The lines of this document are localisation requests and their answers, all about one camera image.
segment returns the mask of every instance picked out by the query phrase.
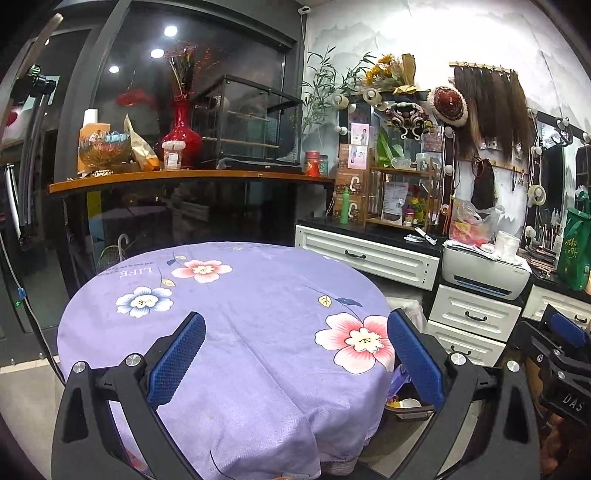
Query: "printer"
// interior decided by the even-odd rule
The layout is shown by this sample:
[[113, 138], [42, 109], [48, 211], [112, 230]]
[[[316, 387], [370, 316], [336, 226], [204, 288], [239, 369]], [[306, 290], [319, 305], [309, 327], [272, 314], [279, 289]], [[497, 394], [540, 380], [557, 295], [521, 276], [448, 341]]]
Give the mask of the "printer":
[[515, 300], [531, 275], [525, 258], [500, 260], [493, 253], [454, 240], [443, 244], [442, 265], [442, 276], [448, 283], [505, 300]]

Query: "bamboo rack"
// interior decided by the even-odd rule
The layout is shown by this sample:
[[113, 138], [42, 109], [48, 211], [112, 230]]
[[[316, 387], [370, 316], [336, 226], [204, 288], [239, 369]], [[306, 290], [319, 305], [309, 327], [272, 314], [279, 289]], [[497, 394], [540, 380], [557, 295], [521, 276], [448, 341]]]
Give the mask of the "bamboo rack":
[[511, 72], [515, 71], [512, 69], [504, 69], [502, 66], [495, 67], [494, 65], [485, 65], [483, 63], [468, 63], [466, 61], [451, 61], [449, 63], [449, 66], [450, 67], [472, 67], [475, 69], [487, 69], [487, 70], [492, 70], [493, 72], [505, 72], [505, 73], [511, 73]]

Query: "black countertop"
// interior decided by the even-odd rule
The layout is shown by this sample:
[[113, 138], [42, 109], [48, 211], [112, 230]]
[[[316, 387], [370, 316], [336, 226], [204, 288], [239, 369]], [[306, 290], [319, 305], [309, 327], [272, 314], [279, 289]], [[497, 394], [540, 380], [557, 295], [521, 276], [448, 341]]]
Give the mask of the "black countertop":
[[318, 230], [324, 230], [327, 232], [339, 233], [341, 235], [352, 236], [360, 238], [377, 244], [390, 245], [391, 247], [398, 247], [404, 250], [410, 250], [411, 252], [417, 252], [425, 255], [431, 255], [432, 257], [441, 258], [443, 253], [443, 242], [444, 239], [434, 236], [437, 240], [437, 245], [431, 245], [428, 242], [422, 242], [416, 244], [413, 242], [407, 242], [404, 237], [409, 233], [413, 233], [409, 230], [403, 230], [396, 227], [388, 227], [385, 225], [372, 225], [367, 224], [365, 227], [357, 225], [356, 223], [348, 223], [347, 225], [341, 225], [337, 220], [333, 220], [331, 217], [324, 218], [308, 218], [298, 220], [298, 225], [307, 226], [310, 228], [316, 228]]

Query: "leaf print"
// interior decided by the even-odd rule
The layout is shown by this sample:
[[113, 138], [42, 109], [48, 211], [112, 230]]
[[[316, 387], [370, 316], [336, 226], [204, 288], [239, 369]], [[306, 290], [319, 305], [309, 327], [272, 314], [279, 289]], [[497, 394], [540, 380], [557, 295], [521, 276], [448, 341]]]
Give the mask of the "leaf print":
[[338, 301], [342, 305], [355, 305], [355, 306], [363, 308], [363, 305], [361, 305], [358, 301], [354, 301], [351, 299], [335, 299], [335, 300]]
[[332, 299], [328, 295], [322, 295], [318, 299], [318, 303], [320, 303], [323, 307], [330, 307], [332, 305]]

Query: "hair extensions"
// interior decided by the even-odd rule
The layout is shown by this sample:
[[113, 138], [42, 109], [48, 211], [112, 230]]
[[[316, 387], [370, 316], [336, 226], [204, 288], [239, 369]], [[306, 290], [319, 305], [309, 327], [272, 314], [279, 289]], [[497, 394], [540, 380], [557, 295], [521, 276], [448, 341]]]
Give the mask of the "hair extensions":
[[495, 88], [492, 73], [487, 69], [471, 69], [478, 102], [480, 129], [484, 138], [494, 138], [496, 132], [495, 121]]
[[479, 125], [478, 125], [478, 109], [476, 108], [476, 101], [472, 96], [472, 93], [466, 85], [466, 70], [461, 67], [455, 67], [454, 83], [459, 92], [464, 96], [466, 104], [468, 106], [468, 121], [463, 127], [456, 128], [456, 134], [458, 137], [457, 142], [457, 154], [459, 158], [470, 158], [477, 152], [476, 142], [474, 140], [474, 131], [477, 132], [477, 138], [480, 137]]
[[517, 126], [519, 125], [517, 109], [515, 106], [515, 102], [513, 101], [513, 94], [511, 91], [511, 80], [508, 74], [501, 73], [501, 80], [503, 82], [503, 90], [505, 92], [505, 96], [509, 102], [509, 110], [511, 111], [511, 125], [513, 126], [513, 142], [517, 145], [521, 139], [519, 137], [519, 129]]
[[478, 210], [487, 210], [496, 205], [495, 172], [488, 158], [482, 159], [482, 175], [474, 179], [472, 205]]
[[509, 99], [499, 73], [492, 72], [492, 83], [495, 88], [496, 141], [503, 150], [505, 161], [510, 161], [513, 155], [513, 126]]
[[522, 151], [526, 152], [534, 144], [534, 129], [532, 121], [527, 114], [527, 100], [525, 99], [525, 93], [516, 72], [511, 71], [509, 83], [511, 84], [512, 108], [515, 112], [513, 128], [518, 131], [518, 139], [521, 142]]

